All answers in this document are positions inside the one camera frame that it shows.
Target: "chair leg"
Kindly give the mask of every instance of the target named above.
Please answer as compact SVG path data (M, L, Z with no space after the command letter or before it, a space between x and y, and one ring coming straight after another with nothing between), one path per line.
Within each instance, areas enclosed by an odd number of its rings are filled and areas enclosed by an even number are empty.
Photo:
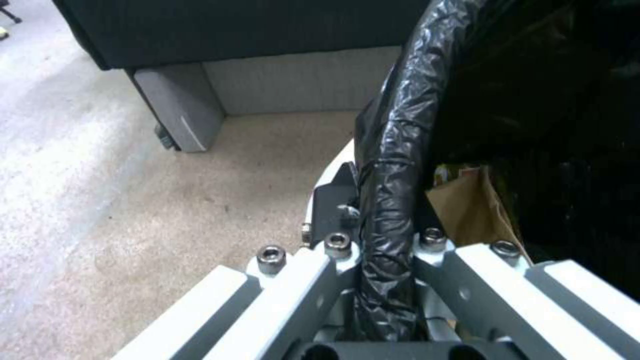
M15 22L16 24L20 24L22 22L22 19L20 19L19 17L15 16L14 14L10 13L9 10L5 9L5 8L0 8L0 12L7 15L9 17L9 19L13 20L13 22Z

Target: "beige carpet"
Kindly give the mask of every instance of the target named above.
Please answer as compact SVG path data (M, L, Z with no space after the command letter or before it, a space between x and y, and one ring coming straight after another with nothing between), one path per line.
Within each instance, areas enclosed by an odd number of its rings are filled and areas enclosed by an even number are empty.
M228 119L165 151L126 76L101 72L50 1L0 42L0 358L112 356L218 264L295 251L353 112Z

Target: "brown paper bag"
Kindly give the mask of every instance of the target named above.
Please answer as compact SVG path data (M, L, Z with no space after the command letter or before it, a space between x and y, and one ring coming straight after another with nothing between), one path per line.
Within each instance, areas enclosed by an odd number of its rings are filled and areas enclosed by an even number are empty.
M427 197L456 246L507 240L517 244L531 263L493 189L488 167L466 170L461 177L428 191Z

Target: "metal nut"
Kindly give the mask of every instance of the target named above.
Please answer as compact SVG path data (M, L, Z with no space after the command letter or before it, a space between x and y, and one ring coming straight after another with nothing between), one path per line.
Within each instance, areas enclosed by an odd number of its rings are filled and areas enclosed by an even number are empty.
M287 253L278 245L266 245L255 255L263 274L275 275L287 264Z
M420 237L420 246L428 252L444 251L447 247L447 238L437 227L428 227Z
M305 222L304 224L302 224L302 243L303 244L310 244L311 243L311 224L308 222Z
M351 238L345 233L331 233L324 238L324 253L333 259L351 255Z
M507 241L507 240L498 240L491 245L489 245L489 249L491 249L496 255L500 256L507 264L511 266L515 266L518 263L518 258L520 257L520 249L518 245Z

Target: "black plastic bag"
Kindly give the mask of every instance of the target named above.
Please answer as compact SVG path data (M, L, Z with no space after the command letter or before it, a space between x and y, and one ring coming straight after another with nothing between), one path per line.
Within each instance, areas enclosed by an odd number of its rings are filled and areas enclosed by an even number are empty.
M433 167L531 146L571 152L554 131L579 126L582 94L616 62L630 61L633 18L608 2L428 6L381 93L356 119L363 261L354 338L418 336L411 244Z

